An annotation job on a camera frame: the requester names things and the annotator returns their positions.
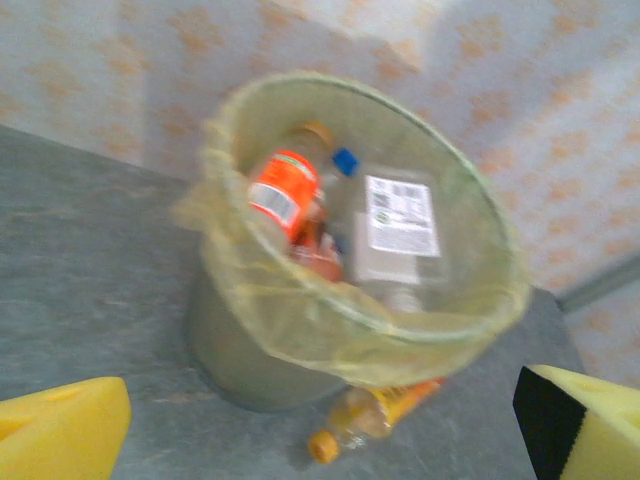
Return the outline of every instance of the yellow sponge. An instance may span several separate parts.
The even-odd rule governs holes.
[[[0,402],[0,476],[108,479],[130,420],[127,388],[116,377]]]
[[[537,365],[513,406],[539,480],[640,479],[640,391]]]

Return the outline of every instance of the trash bag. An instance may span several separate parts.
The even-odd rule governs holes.
[[[433,178],[447,212],[440,222],[457,239],[450,245],[455,281],[437,309],[391,312],[353,285],[296,265],[261,235],[246,174],[285,132],[310,119],[362,162],[393,151],[382,161]],[[523,256],[476,169],[374,89],[310,72],[273,75],[235,92],[203,128],[204,178],[174,214],[202,233],[206,271],[267,354],[354,385],[406,385],[468,365],[522,316],[531,292]]]

